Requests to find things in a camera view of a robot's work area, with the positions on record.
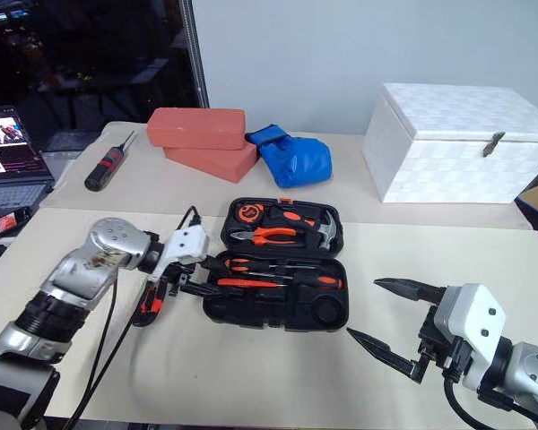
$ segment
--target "orange-handled pliers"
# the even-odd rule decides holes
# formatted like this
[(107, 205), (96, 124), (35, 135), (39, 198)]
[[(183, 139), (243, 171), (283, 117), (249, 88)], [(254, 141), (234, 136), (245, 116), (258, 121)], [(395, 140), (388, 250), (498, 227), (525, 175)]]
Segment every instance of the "orange-handled pliers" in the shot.
[(254, 231), (236, 231), (231, 233), (231, 237), (238, 240), (250, 240), (253, 245), (283, 245), (293, 247), (303, 247), (302, 242), (294, 240), (271, 240), (271, 236), (296, 236), (297, 230), (294, 228), (256, 228)]

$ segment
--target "screwdriver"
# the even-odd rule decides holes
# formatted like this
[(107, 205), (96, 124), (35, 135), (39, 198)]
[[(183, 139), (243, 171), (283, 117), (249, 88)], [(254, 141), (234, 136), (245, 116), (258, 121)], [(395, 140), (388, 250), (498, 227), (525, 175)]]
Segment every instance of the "screwdriver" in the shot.
[[(271, 278), (279, 278), (282, 280), (292, 280), (293, 284), (305, 284), (317, 289), (343, 288), (343, 282), (340, 279), (332, 278), (330, 276), (306, 275), (304, 273), (297, 273), (295, 274), (295, 276), (281, 276), (269, 273), (256, 273), (252, 271), (244, 274), (252, 276), (268, 276)], [(278, 284), (276, 282), (267, 282), (264, 280), (223, 278), (217, 281), (217, 285), (242, 288), (276, 288), (286, 287), (287, 284)]]
[(315, 276), (305, 273), (295, 273), (293, 276), (294, 284), (306, 284), (317, 289), (341, 289), (343, 282), (340, 279), (330, 276)]
[(247, 258), (228, 258), (225, 265), (232, 271), (270, 271), (278, 267), (284, 269), (316, 269), (316, 266), (289, 265), (289, 264), (269, 264), (269, 262), (254, 262)]
[(126, 154), (126, 143), (129, 141), (129, 138), (132, 137), (134, 132), (135, 130), (132, 130), (132, 132), (126, 137), (121, 145), (114, 146), (110, 148), (108, 152), (106, 152), (106, 155), (104, 155), (96, 167), (93, 168), (88, 177), (86, 177), (85, 181), (83, 181), (83, 184), (86, 185), (87, 189), (90, 191), (99, 191), (109, 181), (124, 160), (124, 155)]
[(313, 274), (297, 273), (295, 276), (273, 275), (269, 273), (257, 273), (254, 271), (242, 272), (244, 275), (269, 276), (271, 278), (281, 278), (283, 280), (293, 280), (294, 284), (305, 284), (317, 289), (341, 289), (343, 282), (340, 279), (330, 276), (316, 276)]
[(279, 207), (271, 209), (270, 218), (281, 219), (287, 225), (299, 226), (301, 228), (307, 228), (307, 226), (318, 228), (317, 222), (314, 219), (302, 217), (297, 212), (285, 211)]
[(235, 279), (235, 278), (221, 278), (217, 280), (217, 285), (225, 287), (240, 287), (240, 288), (277, 288), (287, 287), (286, 284), (278, 284), (276, 282), (267, 282), (265, 280), (251, 280), (251, 279)]

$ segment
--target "black screwdriver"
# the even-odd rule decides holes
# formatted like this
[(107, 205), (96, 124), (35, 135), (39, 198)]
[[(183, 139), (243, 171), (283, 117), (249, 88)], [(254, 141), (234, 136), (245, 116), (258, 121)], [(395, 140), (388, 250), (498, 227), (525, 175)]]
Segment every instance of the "black screwdriver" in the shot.
[(121, 145), (114, 146), (106, 152), (103, 159), (100, 160), (88, 177), (86, 177), (86, 180), (83, 181), (86, 188), (90, 191), (99, 191), (105, 186), (124, 160), (124, 156), (126, 155), (126, 143), (129, 141), (129, 138), (132, 137), (134, 132), (135, 131), (132, 130)]

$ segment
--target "box lid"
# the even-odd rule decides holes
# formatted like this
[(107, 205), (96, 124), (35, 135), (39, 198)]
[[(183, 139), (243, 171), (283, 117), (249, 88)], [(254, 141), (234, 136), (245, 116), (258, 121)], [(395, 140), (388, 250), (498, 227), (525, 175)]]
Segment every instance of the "box lid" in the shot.
[(509, 88), (385, 83), (388, 103), (413, 139), (538, 142), (538, 107)]

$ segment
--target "metal latch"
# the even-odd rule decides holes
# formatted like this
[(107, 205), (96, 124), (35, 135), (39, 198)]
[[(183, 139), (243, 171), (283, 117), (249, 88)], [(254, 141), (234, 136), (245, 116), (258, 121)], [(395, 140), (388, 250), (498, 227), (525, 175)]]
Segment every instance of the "metal latch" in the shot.
[(491, 155), (491, 153), (494, 151), (494, 148), (496, 148), (496, 145), (499, 144), (500, 142), (500, 139), (502, 139), (504, 137), (504, 135), (506, 134), (506, 132), (497, 132), (497, 133), (494, 133), (494, 135), (492, 136), (492, 140), (490, 141), (489, 144), (487, 144), (484, 149), (482, 150), (482, 156), (484, 158), (488, 157), (489, 155)]

